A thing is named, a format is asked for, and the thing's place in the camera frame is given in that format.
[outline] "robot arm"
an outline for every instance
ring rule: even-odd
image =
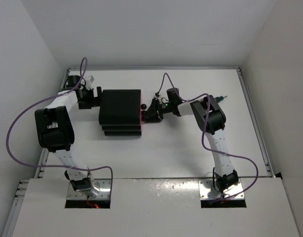
[[[80,77],[77,76],[69,77],[68,85],[58,94],[67,93],[67,90],[72,88],[76,84],[76,80],[79,79]],[[83,88],[79,87],[76,91],[57,97],[44,109],[35,111],[39,144],[41,147],[47,148],[49,152],[54,153],[63,165],[88,169],[75,152],[75,135],[69,118],[69,111],[76,103],[79,104],[80,109],[91,108],[100,104],[99,97],[97,99],[93,97],[92,81],[93,77],[85,78],[86,83]],[[75,191],[82,192],[90,197],[96,197],[100,192],[100,188],[97,187],[91,173],[88,171],[67,168],[65,176],[70,180]]]
[[[168,103],[161,104],[157,98],[153,98],[151,106],[143,113],[143,120],[145,122],[160,122],[163,119],[163,114],[167,113],[173,113],[178,117],[194,115],[198,127],[202,131],[207,115],[207,98],[183,103],[172,88],[167,90],[167,95]],[[210,99],[211,107],[205,132],[211,149],[223,152],[223,154],[212,152],[217,178],[216,186],[222,193],[225,189],[238,183],[238,175],[229,156],[226,155],[228,153],[224,135],[226,116],[212,95],[210,95]]]

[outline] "white surface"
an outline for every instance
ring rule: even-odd
[[[22,0],[65,67],[243,65],[275,0]]]
[[[244,76],[303,236],[303,0],[277,2]]]
[[[142,100],[150,105],[159,89],[164,70],[88,71],[94,76],[93,87],[103,89],[141,89]],[[264,160],[240,86],[237,71],[166,70],[180,95],[191,99],[208,92],[228,95],[220,106],[226,114],[226,141],[230,154],[248,156],[267,175]],[[161,95],[166,95],[166,81]],[[201,144],[201,131],[194,116],[165,115],[161,123],[143,124],[141,137],[106,137],[98,122],[99,108],[70,112],[75,131],[76,151],[89,168],[110,165],[115,178],[211,177],[214,166],[211,152]],[[245,160],[232,159],[239,176],[255,176],[254,166]],[[51,154],[47,164],[59,163]],[[109,170],[93,173],[110,177]],[[63,178],[63,171],[47,168],[44,177]]]
[[[56,94],[63,74],[19,0],[0,0],[0,236],[24,168],[6,152],[5,137],[15,117],[27,106]],[[16,125],[11,150],[26,162],[37,163],[38,145],[33,111]]]
[[[13,237],[299,236],[280,179],[259,179],[247,208],[227,209],[202,209],[197,180],[117,179],[110,209],[65,209],[67,188],[67,180],[30,180]]]

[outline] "purple cable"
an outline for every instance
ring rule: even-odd
[[[81,72],[83,62],[85,62],[85,65],[84,65],[83,72]],[[110,172],[111,172],[111,189],[110,189],[110,198],[111,198],[112,183],[113,183],[113,171],[112,171],[112,168],[111,168],[110,166],[102,166],[102,167],[98,167],[98,168],[94,168],[94,169],[82,169],[82,168],[77,168],[77,167],[71,167],[71,166],[69,166],[69,165],[56,165],[56,164],[37,165],[37,164],[28,164],[28,163],[25,163],[25,162],[23,162],[23,161],[18,160],[18,159],[12,154],[12,152],[11,152],[11,150],[10,150],[10,146],[9,146],[9,140],[10,140],[11,131],[12,131],[14,125],[16,124],[16,122],[19,120],[19,118],[20,118],[23,114],[25,114],[29,109],[35,107],[36,105],[39,105],[39,104],[41,104],[41,103],[43,103],[43,102],[45,102],[45,101],[48,101],[48,100],[51,100],[51,99],[55,99],[55,98],[57,98],[57,97],[63,96],[63,95],[65,95],[65,94],[68,94],[68,93],[70,93],[70,92],[76,90],[76,89],[78,88],[78,86],[80,85],[80,83],[81,83],[81,81],[82,81],[82,79],[83,79],[83,77],[84,77],[84,75],[85,75],[85,73],[86,73],[87,65],[88,65],[88,60],[87,60],[86,57],[84,57],[84,58],[82,59],[82,61],[81,61],[81,64],[80,64],[80,79],[79,79],[78,83],[77,83],[72,89],[70,89],[70,90],[67,91],[66,93],[59,94],[59,95],[54,95],[54,96],[45,98],[45,99],[43,99],[43,100],[40,100],[40,101],[38,101],[38,102],[36,102],[36,103],[30,105],[29,107],[27,107],[24,111],[22,111],[22,112],[15,118],[15,120],[12,122],[12,124],[11,124],[11,126],[10,126],[10,128],[9,128],[9,130],[8,130],[8,132],[7,132],[7,137],[6,137],[6,140],[5,140],[5,146],[6,146],[6,148],[7,148],[8,154],[11,156],[11,158],[12,158],[15,162],[17,162],[17,163],[19,163],[19,164],[21,164],[21,165],[23,165],[23,166],[27,166],[27,167],[31,167],[31,168],[47,168],[47,167],[52,167],[52,168],[70,168],[70,169],[75,169],[75,170],[79,170],[79,171],[95,171],[95,170],[100,170],[100,169],[105,169],[105,168],[107,168],[107,169],[109,169]]]
[[[185,99],[183,99],[183,98],[178,94],[178,91],[176,90],[175,86],[174,86],[173,83],[172,83],[172,80],[170,79],[170,77],[169,77],[169,75],[168,75],[167,73],[164,73],[164,75],[163,75],[162,83],[161,83],[160,89],[159,89],[159,91],[157,92],[157,94],[161,91],[161,88],[162,88],[162,85],[163,85],[165,76],[168,77],[168,79],[169,79],[169,81],[170,81],[170,84],[172,85],[172,88],[175,90],[177,96],[178,96],[184,103],[185,103],[185,102],[194,101],[194,100],[196,100],[196,99],[198,99],[198,98],[200,98],[200,97],[202,97],[202,96],[206,96],[206,97],[207,97],[207,109],[206,109],[206,111],[210,111],[210,107],[211,107],[211,98],[210,98],[210,95],[209,95],[209,94],[203,93],[203,94],[201,94],[201,95],[199,95],[199,96],[196,96],[196,97],[193,98],[193,99],[185,100]],[[254,167],[256,168],[256,176],[255,176],[255,179],[254,179],[254,181],[253,181],[248,187],[246,187],[243,191],[241,191],[241,192],[239,192],[239,193],[236,193],[236,194],[234,194],[234,195],[231,195],[231,196],[228,196],[228,197],[225,197],[225,198],[218,198],[218,199],[215,199],[215,200],[212,201],[212,202],[215,202],[215,201],[221,201],[221,200],[226,200],[226,199],[233,198],[233,197],[237,196],[238,194],[241,194],[241,193],[247,191],[248,189],[250,189],[250,188],[256,183],[256,181],[257,181],[257,179],[258,179],[259,170],[258,170],[258,167],[257,167],[256,163],[255,163],[252,159],[250,159],[250,158],[242,157],[242,156],[236,156],[236,155],[232,155],[232,154],[229,154],[229,153],[225,153],[225,152],[213,150],[213,149],[210,149],[210,148],[208,148],[208,147],[205,146],[205,144],[204,144],[204,136],[205,136],[205,131],[206,131],[206,126],[207,126],[208,118],[209,118],[209,113],[207,113],[207,116],[205,117],[205,122],[204,122],[204,126],[203,126],[203,129],[202,129],[202,139],[201,139],[201,142],[202,142],[203,148],[206,149],[206,150],[208,150],[208,151],[210,151],[210,152],[215,152],[215,153],[227,155],[227,156],[230,156],[230,157],[235,157],[235,158],[240,158],[240,159],[248,160],[248,161],[250,161],[250,162],[254,165]]]

